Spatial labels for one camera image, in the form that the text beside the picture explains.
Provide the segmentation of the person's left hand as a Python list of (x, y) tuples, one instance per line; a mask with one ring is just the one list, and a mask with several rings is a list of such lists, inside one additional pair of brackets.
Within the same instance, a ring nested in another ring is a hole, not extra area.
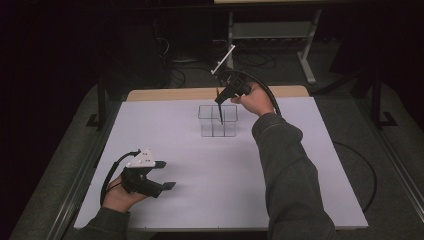
[(103, 208), (112, 209), (121, 213), (127, 213), (131, 207), (144, 199), (146, 196), (136, 192), (128, 193), (122, 187), (122, 178), (118, 176), (109, 183), (106, 189), (104, 201), (101, 204)]

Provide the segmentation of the white table cover sheet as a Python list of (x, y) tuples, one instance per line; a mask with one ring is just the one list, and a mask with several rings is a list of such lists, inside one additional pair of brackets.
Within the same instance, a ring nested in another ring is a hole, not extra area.
[[(146, 231), (264, 230), (268, 226), (265, 184), (251, 134), (256, 116), (237, 109), (233, 137), (204, 137), (199, 100), (140, 101), (121, 105), (76, 218), (85, 226), (99, 209), (100, 189), (115, 161), (150, 148), (163, 169), (149, 179), (174, 188), (131, 210), (130, 226)], [(368, 222), (336, 154), (315, 100), (281, 98), (283, 117), (303, 133), (304, 149), (318, 170), (325, 211), (339, 230), (365, 228)]]

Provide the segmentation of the aluminium floor rail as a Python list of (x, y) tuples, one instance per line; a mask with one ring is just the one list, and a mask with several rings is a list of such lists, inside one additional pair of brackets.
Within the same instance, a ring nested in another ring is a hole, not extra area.
[(405, 191), (417, 215), (424, 223), (424, 195), (421, 193), (415, 181), (404, 166), (402, 156), (396, 152), (395, 147), (390, 143), (389, 138), (384, 132), (387, 128), (398, 127), (398, 124), (389, 112), (383, 113), (383, 120), (375, 121), (372, 119), (371, 108), (367, 106), (364, 100), (356, 99), (355, 103), (368, 127), (371, 129), (375, 138), (387, 155), (387, 158), (394, 169), (395, 175), (397, 176), (400, 185)]
[(119, 101), (95, 100), (77, 111), (53, 158), (50, 193), (64, 193), (45, 240), (63, 240), (75, 221), (120, 107)]

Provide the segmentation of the black metal stand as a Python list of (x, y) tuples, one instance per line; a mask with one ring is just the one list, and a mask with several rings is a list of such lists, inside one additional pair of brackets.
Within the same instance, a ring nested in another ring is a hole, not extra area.
[(97, 112), (91, 114), (86, 126), (95, 127), (100, 131), (106, 122), (106, 91), (104, 87), (103, 77), (100, 76), (97, 82)]
[(381, 130), (383, 127), (397, 126), (390, 112), (381, 111), (382, 78), (377, 70), (371, 74), (371, 120)]

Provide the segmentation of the clear acrylic organizer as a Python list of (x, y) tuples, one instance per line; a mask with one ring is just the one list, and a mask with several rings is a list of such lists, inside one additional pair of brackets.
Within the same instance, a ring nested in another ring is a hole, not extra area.
[(235, 137), (238, 110), (235, 105), (222, 105), (223, 125), (217, 105), (200, 105), (198, 119), (202, 137)]

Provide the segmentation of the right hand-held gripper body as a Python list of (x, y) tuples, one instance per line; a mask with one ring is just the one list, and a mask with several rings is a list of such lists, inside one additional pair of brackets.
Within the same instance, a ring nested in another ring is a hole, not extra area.
[(211, 70), (211, 74), (216, 77), (220, 82), (225, 83), (225, 87), (232, 88), (235, 92), (234, 97), (248, 95), (251, 91), (250, 86), (247, 84), (247, 76), (243, 72), (238, 72), (224, 66), (224, 63), (229, 58), (235, 45), (231, 45), (228, 52), (224, 57), (217, 62), (214, 69)]

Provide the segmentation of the white metal desk frame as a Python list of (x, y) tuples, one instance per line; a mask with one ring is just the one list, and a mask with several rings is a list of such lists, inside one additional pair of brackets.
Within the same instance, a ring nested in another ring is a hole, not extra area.
[[(216, 6), (236, 6), (246, 7), (248, 4), (254, 4), (259, 7), (260, 4), (271, 3), (300, 3), (311, 2), (312, 0), (213, 0)], [(297, 58), (304, 73), (308, 84), (316, 83), (315, 76), (308, 62), (308, 55), (314, 40), (316, 30), (322, 10), (317, 8), (313, 12), (310, 20), (304, 21), (261, 21), (255, 20), (252, 22), (237, 22), (234, 20), (234, 10), (228, 14), (228, 50), (230, 53), (227, 56), (227, 66), (233, 67), (233, 55), (235, 40), (250, 40), (250, 39), (304, 39), (305, 44), (301, 51), (297, 52)]]

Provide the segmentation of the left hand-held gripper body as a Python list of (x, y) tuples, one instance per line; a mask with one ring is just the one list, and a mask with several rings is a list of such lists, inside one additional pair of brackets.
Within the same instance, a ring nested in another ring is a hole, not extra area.
[(121, 157), (121, 160), (131, 156), (125, 164), (122, 173), (122, 187), (128, 192), (136, 192), (148, 197), (157, 198), (164, 190), (163, 184), (159, 184), (147, 178), (148, 173), (155, 168), (155, 160), (150, 148), (129, 152)]

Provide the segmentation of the person's right hand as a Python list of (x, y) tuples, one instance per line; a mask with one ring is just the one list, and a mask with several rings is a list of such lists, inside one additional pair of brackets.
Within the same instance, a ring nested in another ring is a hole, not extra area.
[(231, 102), (241, 104), (247, 111), (261, 117), (274, 112), (274, 107), (265, 90), (257, 83), (250, 83), (250, 93), (240, 97), (233, 97)]

